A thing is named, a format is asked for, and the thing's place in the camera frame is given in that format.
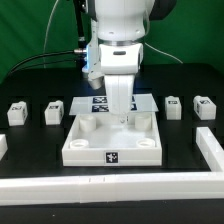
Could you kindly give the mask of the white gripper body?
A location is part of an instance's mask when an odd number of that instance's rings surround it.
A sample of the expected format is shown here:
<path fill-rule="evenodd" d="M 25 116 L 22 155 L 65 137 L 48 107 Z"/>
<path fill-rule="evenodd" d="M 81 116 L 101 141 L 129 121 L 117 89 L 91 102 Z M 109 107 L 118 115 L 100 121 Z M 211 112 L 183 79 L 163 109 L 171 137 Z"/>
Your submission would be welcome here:
<path fill-rule="evenodd" d="M 99 45 L 101 71 L 105 75 L 136 74 L 143 60 L 141 43 L 129 46 Z"/>

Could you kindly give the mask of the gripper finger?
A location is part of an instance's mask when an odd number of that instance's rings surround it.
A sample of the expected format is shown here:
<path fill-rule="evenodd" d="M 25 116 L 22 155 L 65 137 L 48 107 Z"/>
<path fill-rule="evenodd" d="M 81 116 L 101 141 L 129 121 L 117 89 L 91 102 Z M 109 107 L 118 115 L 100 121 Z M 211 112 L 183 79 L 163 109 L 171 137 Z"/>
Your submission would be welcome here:
<path fill-rule="evenodd" d="M 106 75 L 104 80 L 109 111 L 118 115 L 120 113 L 119 78 L 115 75 Z"/>
<path fill-rule="evenodd" d="M 121 123 L 127 122 L 131 109 L 134 75 L 121 75 L 119 77 L 119 119 Z"/>

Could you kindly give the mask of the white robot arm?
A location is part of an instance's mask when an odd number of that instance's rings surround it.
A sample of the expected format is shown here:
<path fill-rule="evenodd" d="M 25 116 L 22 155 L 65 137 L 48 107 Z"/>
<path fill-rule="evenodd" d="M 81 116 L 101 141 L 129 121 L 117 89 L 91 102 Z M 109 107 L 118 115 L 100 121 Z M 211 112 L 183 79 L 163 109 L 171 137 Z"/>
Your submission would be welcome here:
<path fill-rule="evenodd" d="M 143 60 L 142 38 L 152 20 L 162 20 L 177 0 L 86 0 L 92 38 L 85 72 L 92 88 L 104 87 L 109 112 L 131 110 L 133 84 Z"/>

